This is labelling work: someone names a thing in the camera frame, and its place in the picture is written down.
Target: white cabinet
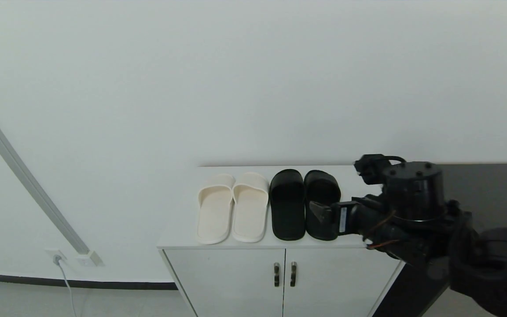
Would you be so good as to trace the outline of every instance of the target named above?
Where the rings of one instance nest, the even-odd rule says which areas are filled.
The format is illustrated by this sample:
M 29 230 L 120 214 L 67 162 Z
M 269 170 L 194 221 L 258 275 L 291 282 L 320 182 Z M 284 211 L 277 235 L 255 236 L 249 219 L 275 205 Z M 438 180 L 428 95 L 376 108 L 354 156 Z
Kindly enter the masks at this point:
M 312 169 L 336 177 L 344 197 L 376 194 L 352 166 L 256 166 L 199 168 L 194 184 L 183 188 L 170 223 L 164 226 L 157 248 L 189 308 L 197 317 L 312 317 L 372 315 L 402 269 L 402 263 L 384 253 L 369 251 L 359 235 L 320 241 L 306 234 L 297 241 L 281 241 L 272 232 L 257 243 L 231 236 L 221 243 L 195 241 L 200 184 L 219 173 L 234 176 L 256 171 L 268 180 L 284 168 L 303 175 Z M 291 263 L 296 283 L 290 285 Z M 274 265 L 278 264 L 278 286 Z
M 366 317 L 400 263 L 366 249 L 288 249 L 286 261 L 283 317 Z
M 274 283 L 284 249 L 166 250 L 165 254 L 200 317 L 281 317 L 283 275 Z

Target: white cable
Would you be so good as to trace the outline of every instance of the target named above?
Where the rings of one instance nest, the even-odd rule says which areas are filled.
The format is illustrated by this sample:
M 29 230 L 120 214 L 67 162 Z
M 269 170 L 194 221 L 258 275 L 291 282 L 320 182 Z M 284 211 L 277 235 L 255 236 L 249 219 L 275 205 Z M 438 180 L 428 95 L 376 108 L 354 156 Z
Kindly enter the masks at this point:
M 64 277 L 64 282 L 66 282 L 66 286 L 68 287 L 68 290 L 70 291 L 70 299 L 72 300 L 72 312 L 74 313 L 74 317 L 77 317 L 76 315 L 76 308 L 74 307 L 74 295 L 72 294 L 72 288 L 70 287 L 70 284 L 68 283 L 68 279 L 66 278 L 66 273 L 64 273 L 64 269 L 62 269 L 62 265 L 60 265 L 60 260 L 62 257 L 60 255 L 55 255 L 54 264 L 58 265 L 60 268 L 60 271 L 62 271 L 62 276 Z

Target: black slipper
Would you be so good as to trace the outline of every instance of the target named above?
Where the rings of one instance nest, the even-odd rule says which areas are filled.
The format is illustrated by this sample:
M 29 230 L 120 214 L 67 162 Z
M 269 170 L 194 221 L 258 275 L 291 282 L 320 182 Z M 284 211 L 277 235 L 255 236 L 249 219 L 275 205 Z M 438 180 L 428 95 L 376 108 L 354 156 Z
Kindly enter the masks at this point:
M 282 240 L 304 237 L 304 182 L 294 169 L 277 173 L 269 189 L 273 233 Z
M 319 240 L 330 241 L 338 237 L 333 225 L 320 223 L 318 218 L 310 211 L 310 201 L 329 206 L 342 198 L 342 192 L 336 179 L 321 170 L 311 170 L 304 176 L 306 188 L 306 232 Z

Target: robotic hand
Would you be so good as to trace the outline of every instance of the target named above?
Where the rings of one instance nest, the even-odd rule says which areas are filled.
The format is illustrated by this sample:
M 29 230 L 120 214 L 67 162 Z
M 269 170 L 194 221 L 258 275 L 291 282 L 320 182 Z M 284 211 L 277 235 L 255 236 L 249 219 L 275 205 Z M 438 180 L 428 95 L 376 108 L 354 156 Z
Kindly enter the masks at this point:
M 366 184 L 382 184 L 382 193 L 331 206 L 310 202 L 322 223 L 333 224 L 338 235 L 362 235 L 372 241 L 368 249 L 431 279 L 449 279 L 454 291 L 507 317 L 507 228 L 474 231 L 471 213 L 455 200 L 445 201 L 442 170 L 433 163 L 372 154 L 363 155 L 355 168 Z

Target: wire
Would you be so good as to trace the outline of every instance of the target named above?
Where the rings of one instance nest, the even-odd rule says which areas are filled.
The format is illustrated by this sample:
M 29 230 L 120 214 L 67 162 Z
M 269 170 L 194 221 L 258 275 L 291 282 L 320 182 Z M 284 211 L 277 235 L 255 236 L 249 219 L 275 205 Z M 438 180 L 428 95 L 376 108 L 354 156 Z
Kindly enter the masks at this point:
M 406 160 L 400 156 L 385 156 L 383 157 L 383 160 L 389 160 L 389 161 L 399 161 L 400 163 L 406 163 Z
M 398 241 L 400 241 L 400 240 L 389 240 L 387 242 L 383 242 L 383 243 L 379 243 L 379 244 L 370 244 L 370 245 L 367 246 L 367 249 L 374 250 L 377 247 L 384 247 L 385 245 L 397 243 Z
M 62 265 L 60 265 L 60 260 L 62 257 L 60 255 L 55 255 L 55 257 L 58 256 L 59 258 L 56 258 L 54 260 L 54 264 L 58 265 L 60 268 L 60 271 L 62 271 L 62 276 L 64 277 L 64 282 L 66 282 L 66 286 L 68 287 L 68 290 L 70 291 L 70 300 L 72 301 L 72 312 L 74 313 L 74 317 L 77 317 L 76 315 L 76 308 L 74 307 L 74 295 L 72 294 L 72 288 L 70 287 L 70 284 L 68 283 L 68 279 L 66 278 L 66 273 L 64 273 L 64 269 L 62 269 Z
M 394 214 L 396 214 L 396 210 L 393 210 L 391 211 L 391 213 L 383 220 L 379 221 L 379 223 L 377 223 L 376 225 L 374 225 L 371 229 L 369 229 L 369 231 L 367 233 L 364 234 L 363 236 L 363 241 L 365 241 L 366 239 L 368 239 L 370 236 L 372 236 L 373 232 L 375 232 L 376 229 L 378 229 L 381 225 L 384 225 L 385 223 L 387 223 L 390 219 L 392 219 L 392 217 L 394 217 Z

